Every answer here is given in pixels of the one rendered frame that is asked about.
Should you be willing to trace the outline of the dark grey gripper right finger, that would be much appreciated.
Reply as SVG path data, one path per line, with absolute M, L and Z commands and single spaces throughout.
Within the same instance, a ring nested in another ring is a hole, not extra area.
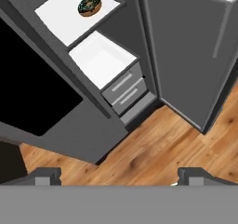
M 235 186 L 234 182 L 217 178 L 205 171 L 202 167 L 180 167 L 178 169 L 179 186 Z

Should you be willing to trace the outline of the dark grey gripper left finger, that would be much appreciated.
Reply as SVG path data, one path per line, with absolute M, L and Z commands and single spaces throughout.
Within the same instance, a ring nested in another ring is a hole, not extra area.
M 5 186 L 60 186 L 60 176 L 60 167 L 38 167 L 23 178 L 6 182 Z

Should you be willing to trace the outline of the grey fridge drawer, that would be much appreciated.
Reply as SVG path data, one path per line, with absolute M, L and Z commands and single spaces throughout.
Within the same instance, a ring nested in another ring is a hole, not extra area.
M 138 79 L 142 76 L 139 63 L 134 64 L 123 75 L 121 75 L 114 83 L 102 92 L 102 96 L 111 104 L 113 104 L 124 92 L 126 92 Z
M 138 92 L 133 97 L 131 97 L 127 102 L 125 102 L 123 105 L 120 105 L 120 101 L 124 99 L 128 94 L 130 94 L 135 88 L 138 89 Z M 132 85 L 128 90 L 126 90 L 118 99 L 116 99 L 112 103 L 112 108 L 118 115 L 121 115 L 130 105 L 132 105 L 146 91 L 147 91 L 147 87 L 145 84 L 145 80 L 143 77 L 141 77 L 138 79 L 138 81 L 134 85 Z

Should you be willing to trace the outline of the white fridge shelf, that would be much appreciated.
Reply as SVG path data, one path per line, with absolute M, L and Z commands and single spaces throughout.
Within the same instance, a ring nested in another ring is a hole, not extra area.
M 102 6 L 98 13 L 91 17 L 83 17 L 78 12 L 81 1 L 47 0 L 35 10 L 41 21 L 65 46 L 69 46 L 92 30 L 122 5 L 117 0 L 101 0 Z
M 69 52 L 84 75 L 102 89 L 137 59 L 99 32 L 93 32 Z

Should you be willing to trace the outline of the dark grey fridge body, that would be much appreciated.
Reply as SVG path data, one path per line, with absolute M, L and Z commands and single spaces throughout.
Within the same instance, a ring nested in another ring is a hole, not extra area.
M 147 91 L 142 94 L 132 105 L 130 105 L 121 115 L 118 115 L 112 108 L 112 104 L 102 96 L 107 104 L 112 108 L 112 111 L 115 113 L 115 115 L 123 122 L 126 129 L 132 131 L 148 116 L 150 116 L 157 108 L 159 108 L 160 102 L 157 95 L 152 62 L 150 59 L 150 54 L 142 26 L 142 19 L 141 15 L 139 14 L 138 0 L 117 1 L 121 2 L 122 5 L 115 9 L 109 16 L 107 16 L 104 20 L 97 24 L 92 30 L 84 34 L 82 37 L 76 39 L 69 46 L 64 46 L 67 48 L 69 55 L 69 52 L 81 42 L 83 42 L 90 34 L 92 34 L 93 32 L 99 32 L 109 38 L 111 41 L 115 42 L 118 46 L 122 47 L 123 49 L 127 50 L 129 53 L 137 57 L 135 61 L 133 61 L 115 78 L 113 78 L 109 84 L 107 84 L 102 89 L 99 89 L 99 92 L 102 96 L 102 92 L 106 88 L 114 83 L 134 64 L 136 64 L 137 62 L 139 63 L 142 71 L 141 77 L 143 77 L 145 80 Z

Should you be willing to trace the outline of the chocolate donut with green sprinkles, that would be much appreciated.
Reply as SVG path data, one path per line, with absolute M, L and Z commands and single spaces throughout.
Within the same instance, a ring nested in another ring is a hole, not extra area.
M 82 17 L 91 17 L 101 8 L 101 0 L 82 0 L 78 5 L 78 12 Z

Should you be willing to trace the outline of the dark brown block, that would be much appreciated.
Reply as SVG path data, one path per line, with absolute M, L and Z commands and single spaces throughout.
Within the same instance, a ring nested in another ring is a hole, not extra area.
M 0 141 L 0 184 L 28 175 L 20 148 Z

